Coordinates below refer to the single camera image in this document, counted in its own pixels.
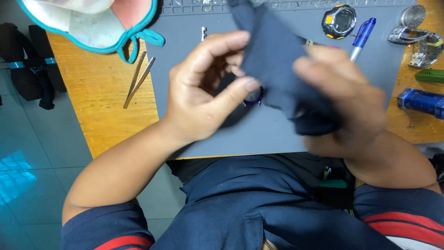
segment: work mat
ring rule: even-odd
[[[324,13],[337,4],[353,6],[357,26],[371,17],[376,25],[362,49],[358,63],[375,86],[387,93],[387,106],[395,85],[404,45],[387,41],[389,33],[398,26],[400,13],[415,0],[313,0],[271,1],[253,0],[266,4],[295,34],[325,45],[341,47],[351,52],[353,36],[332,40],[322,31]],[[201,27],[207,34],[236,30],[228,13],[226,0],[163,0],[162,13],[150,29],[165,38],[164,47],[147,44],[149,57],[156,57],[151,68],[154,94],[159,118],[167,109],[168,72],[185,59],[201,41]],[[235,154],[284,153],[306,151],[302,139],[294,132],[293,124],[281,111],[261,106],[240,105],[212,137],[195,142],[176,152],[174,157],[198,157]]]

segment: navy blue cloth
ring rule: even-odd
[[[444,198],[438,193],[364,185],[356,190],[355,218],[316,203],[300,182],[289,167],[270,157],[221,159],[182,188],[186,205],[151,249],[260,249],[265,235],[280,250],[400,250],[386,236],[405,240],[403,233],[412,231],[408,220],[418,228],[424,221],[421,230],[444,237]],[[145,235],[152,242],[144,220],[133,204],[93,208],[66,223],[62,249],[95,249],[125,235]],[[390,220],[400,226],[393,228]],[[440,247],[433,238],[418,235],[420,244],[429,240]],[[131,249],[125,244],[118,250]]]
[[[302,135],[322,135],[339,129],[341,120],[331,102],[292,71],[305,56],[305,39],[294,35],[268,8],[249,0],[228,0],[240,30],[251,33],[241,68],[265,89],[264,103],[280,109]]]

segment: blue strap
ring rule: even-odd
[[[24,68],[25,64],[23,62],[10,62],[9,67],[11,69],[19,69],[19,68]]]
[[[122,43],[119,46],[119,48],[117,49],[117,54],[126,63],[133,63],[136,60],[137,52],[139,51],[139,47],[137,45],[136,36],[131,36],[131,41],[133,42],[134,47],[133,47],[133,51],[131,52],[130,58],[128,60],[126,60],[125,55],[123,54],[123,47],[125,46],[125,44]]]
[[[136,36],[155,46],[163,47],[165,45],[165,38],[156,31],[150,29],[144,29],[141,32],[136,33]]]
[[[56,64],[57,63],[56,59],[53,57],[45,58],[45,62],[46,62],[46,64]]]

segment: pen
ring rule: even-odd
[[[365,42],[370,36],[370,33],[375,27],[376,18],[372,17],[368,21],[365,21],[359,28],[358,34],[356,35],[355,41],[353,42],[353,50],[350,56],[350,61],[355,62],[365,45]]]

